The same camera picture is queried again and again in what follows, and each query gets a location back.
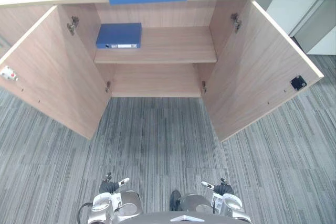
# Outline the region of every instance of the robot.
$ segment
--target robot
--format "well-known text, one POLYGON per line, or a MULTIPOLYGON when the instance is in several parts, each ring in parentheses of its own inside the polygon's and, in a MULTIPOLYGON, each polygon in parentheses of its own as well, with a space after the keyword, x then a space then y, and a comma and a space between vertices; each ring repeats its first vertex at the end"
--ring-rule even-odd
POLYGON ((116 191, 127 182, 110 182, 111 173, 107 173, 99 188, 99 195, 92 203, 85 203, 77 214, 80 224, 80 211, 84 206, 91 207, 87 224, 172 224, 182 221, 203 222, 203 224, 244 224, 251 223, 245 213, 242 201, 234 195, 231 185, 224 179, 214 186, 202 181, 201 184, 214 191, 211 201, 202 195, 187 194, 181 196, 178 190, 171 193, 170 211, 144 214, 139 195, 132 190, 116 191))

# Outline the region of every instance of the door latch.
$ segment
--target door latch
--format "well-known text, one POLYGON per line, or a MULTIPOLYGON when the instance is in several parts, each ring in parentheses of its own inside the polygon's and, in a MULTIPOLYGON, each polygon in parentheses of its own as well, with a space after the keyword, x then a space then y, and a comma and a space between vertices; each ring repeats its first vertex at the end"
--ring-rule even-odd
POLYGON ((303 79, 302 76, 298 75, 296 76, 294 79, 292 79, 290 81, 290 84, 292 84, 293 88, 296 91, 299 91, 300 89, 304 88, 305 86, 307 86, 306 81, 303 79))
POLYGON ((231 19, 233 21, 233 24, 235 26, 235 32, 237 33, 238 30, 241 28, 241 24, 242 24, 242 21, 238 19, 239 18, 239 15, 238 13, 232 13, 231 14, 231 19))
POLYGON ((19 79, 16 75, 16 72, 13 69, 11 69, 9 66, 4 67, 1 70, 0 74, 6 80, 18 81, 18 79, 19 79))
POLYGON ((75 17, 75 16, 72 16, 71 17, 71 24, 70 23, 67 24, 68 30, 71 33, 71 35, 75 34, 75 28, 78 26, 78 23, 79 23, 79 18, 75 17))

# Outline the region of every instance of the wooden panel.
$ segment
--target wooden panel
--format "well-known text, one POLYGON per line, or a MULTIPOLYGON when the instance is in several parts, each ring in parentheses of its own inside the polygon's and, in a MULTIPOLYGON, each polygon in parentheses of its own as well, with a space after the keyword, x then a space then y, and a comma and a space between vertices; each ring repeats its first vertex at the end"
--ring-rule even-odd
POLYGON ((68 14, 69 22, 72 16, 79 18, 75 33, 93 60, 96 55, 96 40, 101 25, 96 6, 94 4, 64 5, 63 9, 68 14))
POLYGON ((50 9, 50 5, 0 8, 0 37, 11 46, 50 9))
POLYGON ((5 89, 91 138, 110 95, 86 48, 67 30, 63 7, 52 7, 4 56, 17 82, 0 78, 5 89))
POLYGON ((210 22, 210 31, 217 55, 221 55, 232 31, 235 30, 231 14, 242 12, 245 0, 217 1, 214 15, 210 22))
POLYGON ((215 63, 199 63, 196 64, 196 68, 198 71, 198 75, 201 81, 205 81, 207 83, 208 79, 210 78, 212 71, 215 68, 215 63))
POLYGON ((98 49, 95 63, 216 62, 209 27, 143 28, 141 48, 98 49))
POLYGON ((102 23, 141 22, 142 27, 209 26, 216 1, 96 4, 102 23))
POLYGON ((306 90, 294 90, 295 76, 309 86, 323 77, 256 2, 247 2, 240 18, 243 25, 231 33, 202 94, 219 140, 306 90))
POLYGON ((0 58, 9 50, 10 45, 0 35, 0 58))
POLYGON ((117 65, 113 97, 200 97, 192 64, 117 65))
POLYGON ((110 85, 112 84, 114 73, 116 72, 116 65, 115 64, 96 64, 96 68, 98 69, 100 75, 102 76, 105 84, 107 85, 107 82, 110 82, 110 85))

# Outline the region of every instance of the cabinet door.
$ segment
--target cabinet door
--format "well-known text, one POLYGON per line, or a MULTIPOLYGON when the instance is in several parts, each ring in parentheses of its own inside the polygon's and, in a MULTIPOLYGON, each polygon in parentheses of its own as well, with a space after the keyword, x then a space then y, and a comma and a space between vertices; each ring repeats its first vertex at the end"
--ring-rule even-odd
MULTIPOLYGON (((240 10, 242 25, 237 33, 232 25, 230 35, 222 36, 226 42, 216 50, 220 52, 218 62, 202 94, 220 141, 306 90, 292 87, 290 81, 296 76, 301 75, 307 86, 323 77, 256 2, 247 1, 240 10)), ((212 20, 214 29, 220 27, 218 22, 228 23, 230 13, 235 12, 234 5, 228 10, 218 2, 212 20)))
POLYGON ((0 57, 2 57, 9 49, 10 45, 0 35, 0 57))
POLYGON ((110 95, 86 47, 67 29, 71 15, 53 6, 0 59, 18 81, 0 84, 28 104, 92 138, 110 95))

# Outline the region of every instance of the striped carpet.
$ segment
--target striped carpet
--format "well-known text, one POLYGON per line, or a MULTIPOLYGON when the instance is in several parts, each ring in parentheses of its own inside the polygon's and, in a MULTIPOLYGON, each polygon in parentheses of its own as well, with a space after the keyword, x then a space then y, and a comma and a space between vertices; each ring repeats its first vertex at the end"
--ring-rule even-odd
POLYGON ((225 177, 253 223, 336 223, 336 57, 311 59, 324 79, 224 143, 200 99, 111 99, 87 141, 0 89, 0 223, 76 223, 108 171, 145 212, 225 177))

